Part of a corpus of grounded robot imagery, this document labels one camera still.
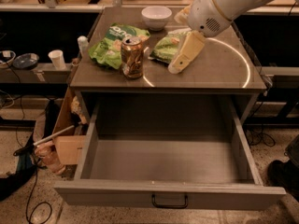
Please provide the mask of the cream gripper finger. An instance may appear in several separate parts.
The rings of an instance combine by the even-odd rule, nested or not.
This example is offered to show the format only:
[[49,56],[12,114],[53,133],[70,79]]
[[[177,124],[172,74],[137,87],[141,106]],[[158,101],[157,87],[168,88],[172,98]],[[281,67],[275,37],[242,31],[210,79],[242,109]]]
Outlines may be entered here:
[[182,72],[202,51],[206,38],[198,31],[188,32],[179,42],[178,52],[168,65],[171,74]]
[[174,20],[179,24],[187,25],[190,10],[191,10],[191,5],[186,6],[179,13],[175,15]]

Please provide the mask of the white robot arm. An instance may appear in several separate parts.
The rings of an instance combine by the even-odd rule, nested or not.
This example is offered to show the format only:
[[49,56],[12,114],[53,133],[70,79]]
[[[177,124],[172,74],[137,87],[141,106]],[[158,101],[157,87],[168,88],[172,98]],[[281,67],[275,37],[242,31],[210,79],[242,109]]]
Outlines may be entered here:
[[199,55],[207,37],[220,34],[240,15],[271,1],[194,0],[175,16],[176,22],[188,25],[191,30],[179,42],[178,52],[168,65],[168,71],[171,74],[182,72]]

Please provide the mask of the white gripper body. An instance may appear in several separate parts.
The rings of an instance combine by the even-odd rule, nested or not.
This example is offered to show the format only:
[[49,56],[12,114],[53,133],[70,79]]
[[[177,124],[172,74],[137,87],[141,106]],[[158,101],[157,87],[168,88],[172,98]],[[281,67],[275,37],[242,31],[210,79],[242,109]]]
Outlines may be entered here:
[[226,30],[232,23],[221,11],[216,0],[194,0],[187,19],[193,30],[205,37],[214,37]]

